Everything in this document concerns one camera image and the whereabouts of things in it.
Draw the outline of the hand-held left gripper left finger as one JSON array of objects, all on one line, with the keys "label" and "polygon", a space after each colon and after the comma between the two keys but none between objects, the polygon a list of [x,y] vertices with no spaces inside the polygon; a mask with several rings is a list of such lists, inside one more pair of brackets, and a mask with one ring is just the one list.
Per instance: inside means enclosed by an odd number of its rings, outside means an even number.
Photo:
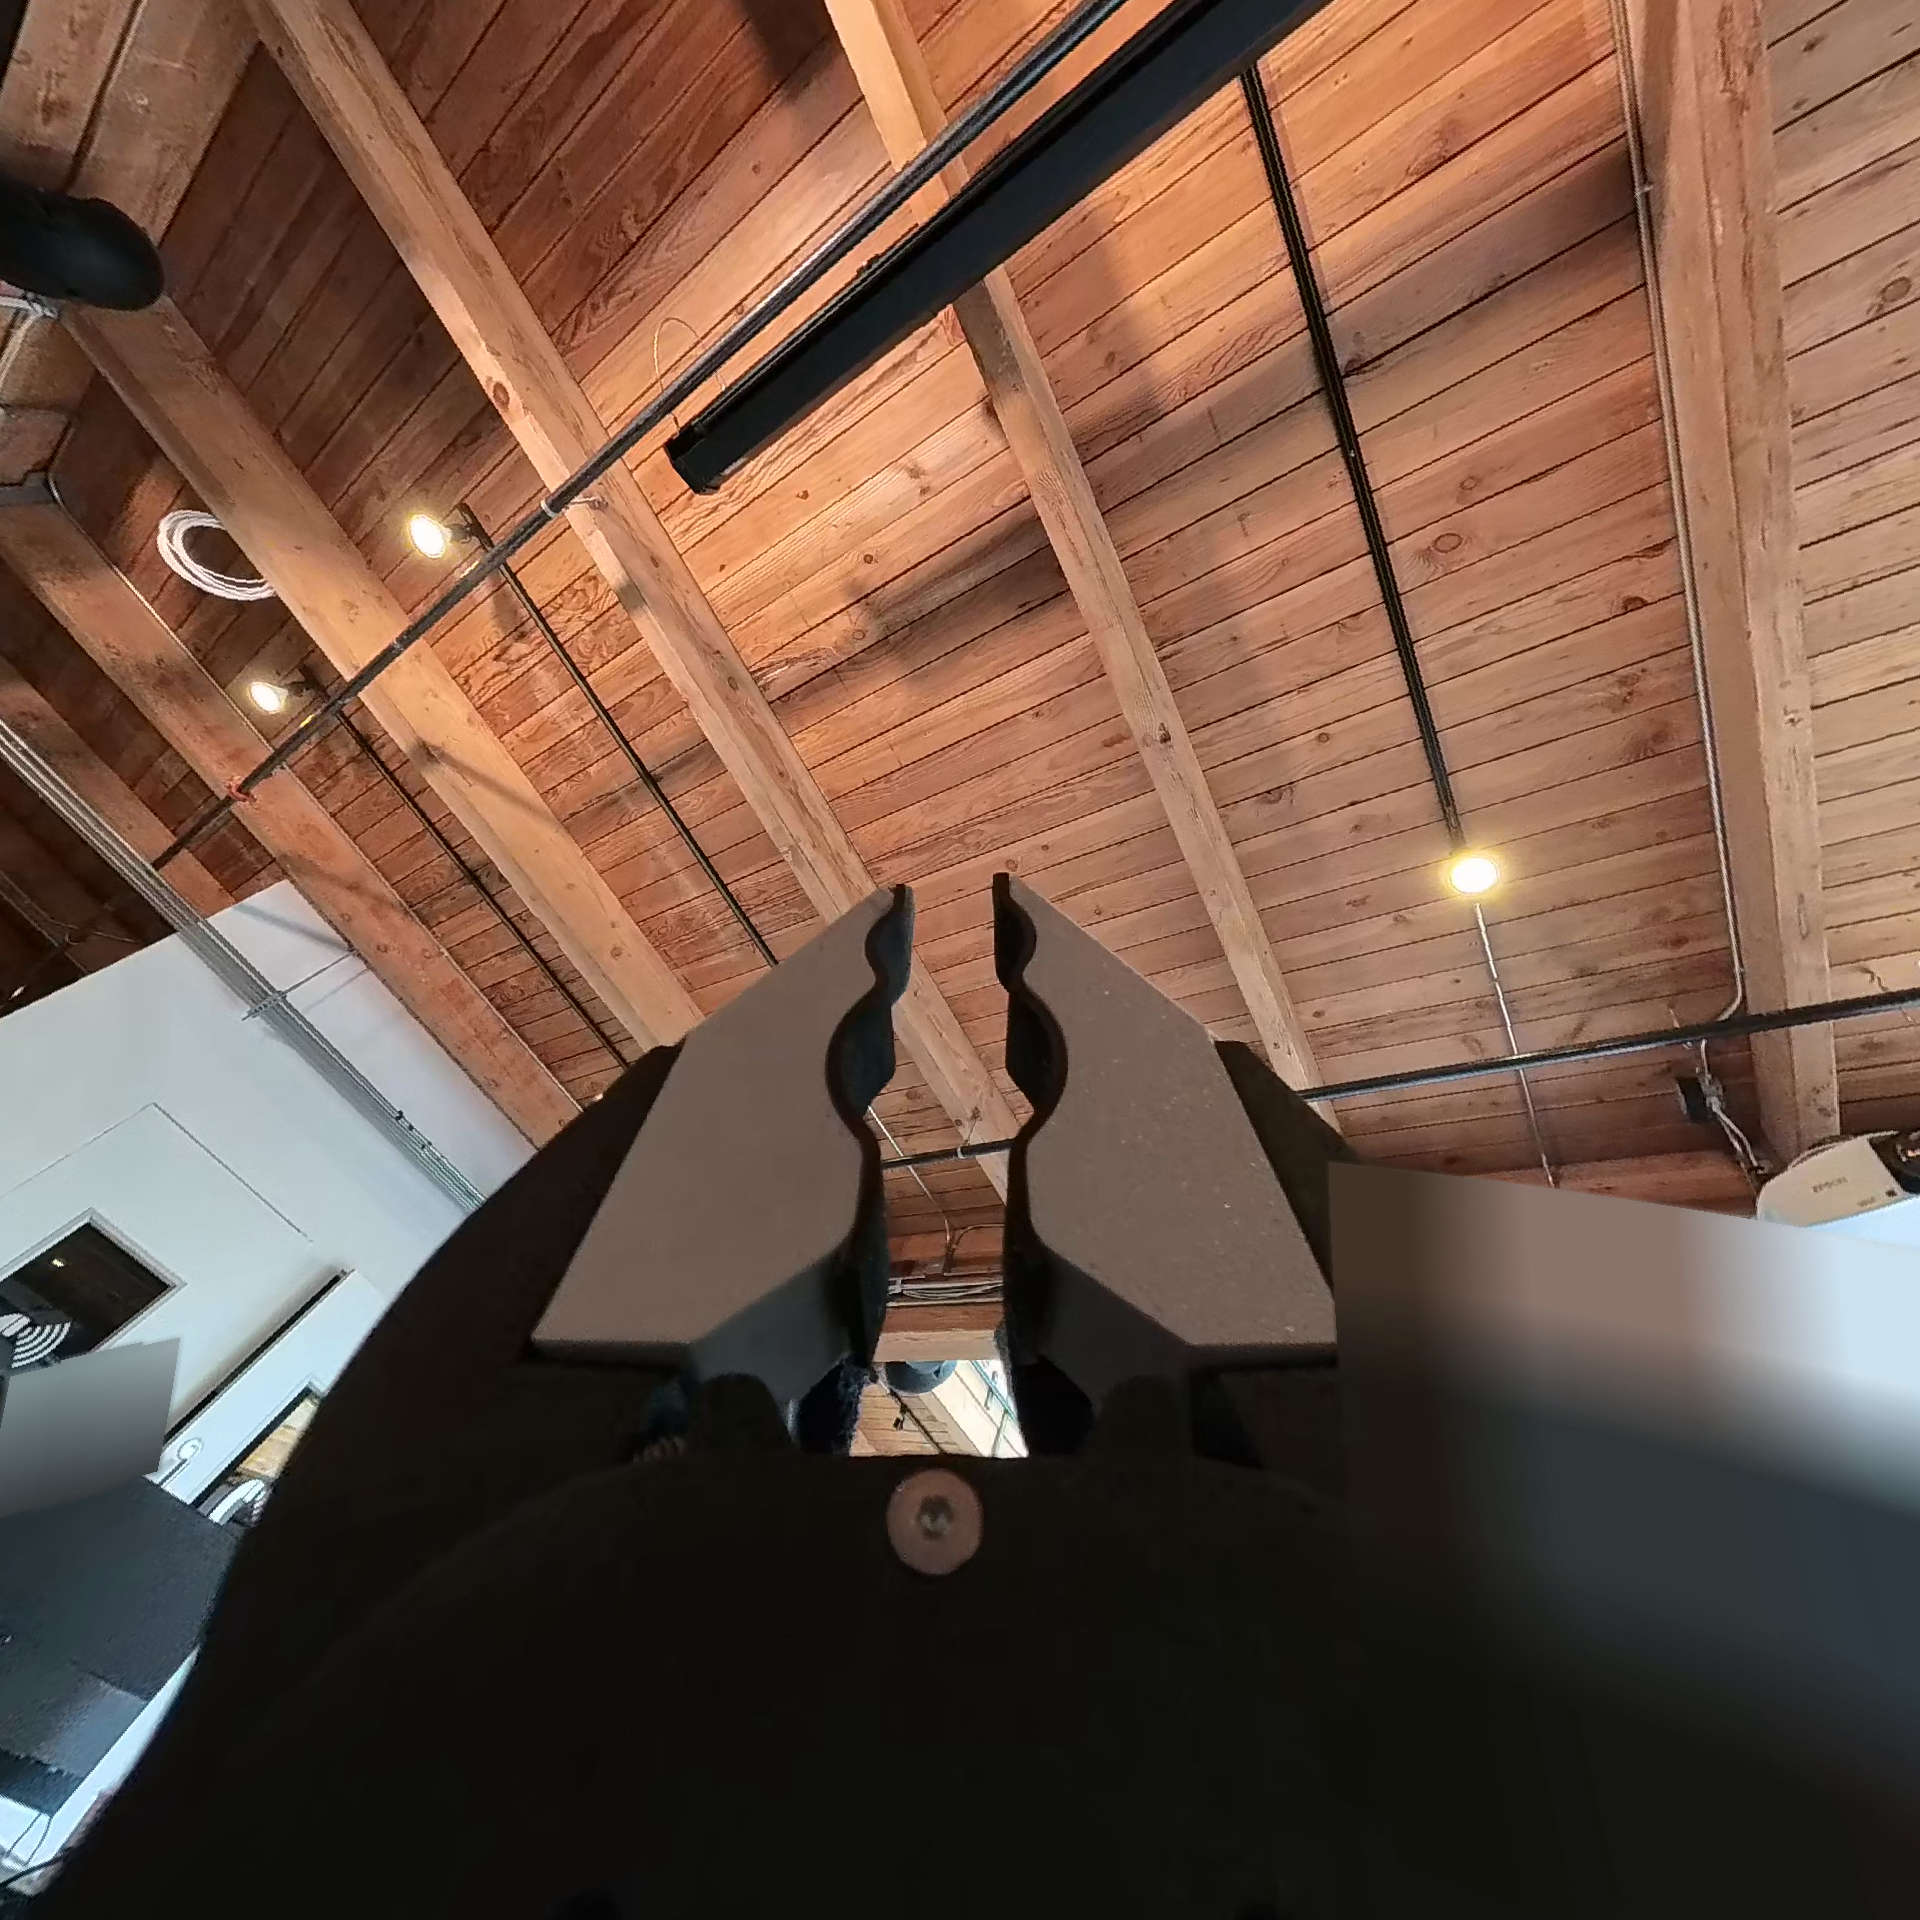
[{"label": "hand-held left gripper left finger", "polygon": [[866,1115],[897,1066],[913,937],[911,887],[880,887],[685,1040],[543,1353],[752,1375],[805,1451],[852,1448],[888,1293]]}]

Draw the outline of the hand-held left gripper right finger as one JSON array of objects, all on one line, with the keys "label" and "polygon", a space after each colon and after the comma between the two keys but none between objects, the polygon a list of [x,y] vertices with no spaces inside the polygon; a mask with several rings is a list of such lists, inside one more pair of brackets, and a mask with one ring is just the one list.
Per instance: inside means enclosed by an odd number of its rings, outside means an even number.
[{"label": "hand-held left gripper right finger", "polygon": [[1018,876],[994,904],[1005,1066],[1033,1108],[1002,1252],[1028,1448],[1076,1451],[1132,1381],[1332,1365],[1331,1123]]}]

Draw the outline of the black round duct elbow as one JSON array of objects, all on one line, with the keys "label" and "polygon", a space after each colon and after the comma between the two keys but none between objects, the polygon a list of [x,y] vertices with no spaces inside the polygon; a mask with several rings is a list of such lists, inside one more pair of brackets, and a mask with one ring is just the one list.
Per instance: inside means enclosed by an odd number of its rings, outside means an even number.
[{"label": "black round duct elbow", "polygon": [[3,280],[50,300],[147,310],[166,291],[166,269],[119,207],[3,175]]}]

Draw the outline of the black horizontal pipe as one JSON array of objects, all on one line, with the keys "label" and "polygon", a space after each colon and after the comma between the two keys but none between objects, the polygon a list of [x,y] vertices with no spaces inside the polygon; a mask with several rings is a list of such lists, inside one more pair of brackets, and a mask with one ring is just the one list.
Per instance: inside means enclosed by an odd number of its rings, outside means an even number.
[{"label": "black horizontal pipe", "polygon": [[1405,1068],[1398,1074],[1359,1075],[1343,1084],[1321,1087],[1304,1087],[1307,1102],[1337,1102],[1372,1093],[1409,1093],[1420,1087],[1446,1087],[1474,1084],[1489,1075],[1526,1075],[1560,1066],[1584,1066],[1605,1059],[1627,1059],[1660,1048],[1694,1048],[1718,1042],[1742,1042],[1777,1031],[1796,1031],[1805,1027],[1832,1027],[1838,1021],[1854,1021],[1881,1014],[1903,1014],[1918,1007],[1918,987],[1893,987],[1871,995],[1848,995],[1812,1006],[1794,1006],[1772,1012],[1726,1014],[1709,1021],[1689,1021],[1679,1027],[1623,1035],[1595,1040],[1585,1045],[1564,1045],[1557,1048],[1535,1048],[1526,1054],[1509,1054],[1504,1059],[1471,1059],[1432,1068]]}]

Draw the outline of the grey metal conduit bundle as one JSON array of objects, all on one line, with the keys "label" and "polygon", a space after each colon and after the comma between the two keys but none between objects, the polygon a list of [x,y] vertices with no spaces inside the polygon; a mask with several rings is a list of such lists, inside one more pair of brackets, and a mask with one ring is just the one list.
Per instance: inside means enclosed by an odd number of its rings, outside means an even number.
[{"label": "grey metal conduit bundle", "polygon": [[81,798],[7,723],[3,723],[3,758],[67,826],[94,847],[96,855],[100,855],[133,892],[177,929],[206,968],[227,985],[227,993],[247,1006],[251,1016],[262,1019],[285,1047],[291,1047],[310,1071],[330,1084],[340,1098],[377,1126],[377,1131],[417,1162],[467,1213],[483,1206],[483,1196],[439,1147],[399,1108],[385,1102],[383,1093],[350,1060],[350,1057],[340,1052],[301,1007],[291,1006],[289,995],[275,987],[242,948],[218,931],[197,908],[181,898],[151,862],[147,862],[106,814]]}]

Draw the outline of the long black ceiling pipe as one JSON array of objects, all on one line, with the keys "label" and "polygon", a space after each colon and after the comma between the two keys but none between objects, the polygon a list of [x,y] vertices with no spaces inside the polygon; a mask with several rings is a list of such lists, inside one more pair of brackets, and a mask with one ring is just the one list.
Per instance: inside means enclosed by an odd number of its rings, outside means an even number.
[{"label": "long black ceiling pipe", "polygon": [[605,429],[494,235],[350,5],[251,5],[263,44],[292,80],[350,178],[389,230],[402,264],[494,398],[527,460],[550,482],[469,576],[444,591],[350,682],[360,693],[508,564],[536,532],[569,518],[590,559],[635,614],[662,669],[756,809],[805,895],[839,914],[873,890],[802,757],[784,732],[721,616],[628,471],[636,443],[728,360],[752,346],[807,291],[908,205],[973,138],[1095,33],[1117,5],[1083,5],[1013,72],[876,189],[800,266],[619,429]]}]

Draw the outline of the white projector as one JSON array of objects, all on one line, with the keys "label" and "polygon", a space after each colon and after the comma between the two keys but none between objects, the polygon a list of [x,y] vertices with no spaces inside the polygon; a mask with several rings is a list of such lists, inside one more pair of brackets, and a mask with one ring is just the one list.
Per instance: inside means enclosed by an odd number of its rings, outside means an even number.
[{"label": "white projector", "polygon": [[1918,1130],[1828,1142],[1772,1175],[1754,1218],[1825,1229],[1893,1213],[1909,1229],[1918,1207]]}]

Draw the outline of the black panel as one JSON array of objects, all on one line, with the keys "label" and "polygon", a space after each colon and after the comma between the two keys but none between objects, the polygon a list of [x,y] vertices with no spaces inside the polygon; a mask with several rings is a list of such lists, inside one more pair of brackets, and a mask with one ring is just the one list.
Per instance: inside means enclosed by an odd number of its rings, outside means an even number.
[{"label": "black panel", "polygon": [[238,1528],[145,1478],[3,1523],[3,1789],[59,1809],[206,1634]]}]

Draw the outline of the long black lighting track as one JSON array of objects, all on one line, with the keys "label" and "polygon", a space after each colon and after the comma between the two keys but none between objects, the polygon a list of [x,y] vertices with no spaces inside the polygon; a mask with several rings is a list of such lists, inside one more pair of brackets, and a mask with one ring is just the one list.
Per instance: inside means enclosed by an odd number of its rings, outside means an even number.
[{"label": "long black lighting track", "polygon": [[1332,338],[1332,316],[1327,313],[1321,277],[1310,258],[1305,221],[1293,196],[1293,183],[1287,170],[1277,114],[1266,97],[1266,86],[1260,63],[1245,65],[1238,75],[1238,83],[1249,114],[1249,127],[1255,132],[1260,161],[1266,175],[1266,193],[1283,235],[1283,250],[1287,250],[1289,269],[1293,274],[1293,291],[1300,300],[1304,316],[1305,316],[1310,360],[1316,366],[1321,392],[1331,413],[1337,459],[1350,480],[1350,496],[1361,526],[1366,561],[1372,564],[1377,579],[1377,594],[1382,601],[1389,636],[1394,642],[1394,655],[1398,659],[1402,691],[1410,704],[1415,733],[1420,738],[1420,748],[1428,768],[1428,782],[1434,793],[1434,803],[1443,814],[1443,826],[1446,829],[1449,836],[1449,852],[1466,853],[1468,836],[1454,798],[1446,752],[1437,732],[1434,712],[1429,707],[1428,682],[1420,669],[1417,647],[1402,602],[1402,587],[1398,580],[1398,571],[1394,565],[1389,537],[1382,524],[1377,490],[1366,469],[1359,426],[1350,404],[1346,375],[1337,359],[1337,346]]}]

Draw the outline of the black hanging linear lamp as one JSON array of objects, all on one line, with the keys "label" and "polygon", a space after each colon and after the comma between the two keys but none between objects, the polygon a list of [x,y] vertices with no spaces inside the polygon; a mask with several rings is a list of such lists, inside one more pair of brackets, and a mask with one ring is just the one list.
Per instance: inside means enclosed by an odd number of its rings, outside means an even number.
[{"label": "black hanging linear lamp", "polygon": [[666,443],[671,465],[712,492],[1312,13],[1317,2],[1171,5],[689,419]]}]

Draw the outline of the dark wall window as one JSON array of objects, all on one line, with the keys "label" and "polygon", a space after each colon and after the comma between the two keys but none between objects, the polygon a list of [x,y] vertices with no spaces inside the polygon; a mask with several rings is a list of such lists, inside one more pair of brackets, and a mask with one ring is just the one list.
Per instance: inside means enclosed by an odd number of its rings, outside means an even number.
[{"label": "dark wall window", "polygon": [[168,1291],[172,1284],[86,1219],[3,1279],[6,1371],[84,1357]]}]

